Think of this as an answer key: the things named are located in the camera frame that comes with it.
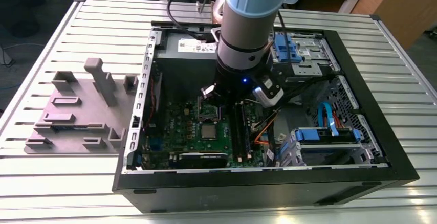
white sticker label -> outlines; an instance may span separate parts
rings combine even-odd
[[[309,50],[299,50],[299,55],[307,55],[309,56],[310,55]]]
[[[267,157],[270,158],[270,160],[272,160],[274,159],[274,153],[272,153],[272,151],[268,149],[267,150]]]
[[[180,53],[215,53],[216,44],[204,43],[195,39],[180,39],[178,42],[178,52]]]

motherboard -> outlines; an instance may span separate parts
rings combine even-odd
[[[262,109],[252,102],[244,102],[243,106],[246,121],[251,125],[258,122]],[[260,148],[252,149],[250,160],[239,161],[235,158],[228,115],[224,108],[207,104],[200,97],[187,102],[167,102],[163,121],[163,133],[145,137],[143,168],[236,168],[263,165]]]

black cable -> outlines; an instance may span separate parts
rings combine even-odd
[[[290,99],[296,97],[313,84],[321,82],[321,81],[327,81],[334,79],[338,76],[338,74],[327,74],[326,76],[322,77],[313,77],[309,80],[306,80],[299,86],[296,86],[291,91],[286,92],[283,97],[280,98],[278,105],[280,106],[280,103],[287,102]]]
[[[172,2],[172,0],[168,0],[168,2],[167,2],[167,14],[168,14],[168,17],[170,17],[171,21],[172,21],[172,23],[174,23],[175,26],[176,26],[178,28],[180,28],[180,29],[183,30],[183,32],[184,32],[187,35],[190,35],[194,39],[203,40],[203,39],[200,38],[200,36],[196,35],[194,32],[188,31],[188,30],[187,30],[187,29],[186,29],[186,28],[179,24],[179,22],[175,20],[175,18],[172,17],[171,12],[170,12],[171,2]]]
[[[284,24],[284,20],[282,18],[280,12],[278,10],[278,17],[279,17],[279,22],[280,22],[280,27],[282,27],[282,32],[284,34],[284,43],[286,43],[286,50],[287,50],[287,60],[291,64],[291,54],[290,54],[290,46],[288,46],[288,38],[287,38],[287,32],[286,32],[286,24]]]

metal workbench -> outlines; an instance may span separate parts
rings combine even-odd
[[[137,74],[152,20],[168,20],[166,3],[141,0],[75,1],[0,118],[0,221],[76,223],[437,223],[435,92],[385,26],[365,15],[283,11],[294,28],[337,30],[421,179],[342,206],[141,215],[111,192],[116,155],[27,155],[32,133],[53,91],[56,71],[104,61],[113,79]],[[174,16],[210,22],[210,7],[175,3]]]

green circuit board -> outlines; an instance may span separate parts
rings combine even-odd
[[[244,109],[248,124],[255,121],[256,108],[251,103]],[[252,151],[252,159],[238,162],[232,155],[232,140],[228,117],[224,112],[200,99],[187,102],[167,102],[164,133],[160,138],[148,138],[148,142],[160,144],[148,154],[149,169],[171,169],[171,160],[178,153],[211,152],[226,153],[227,167],[260,166],[262,153]]]

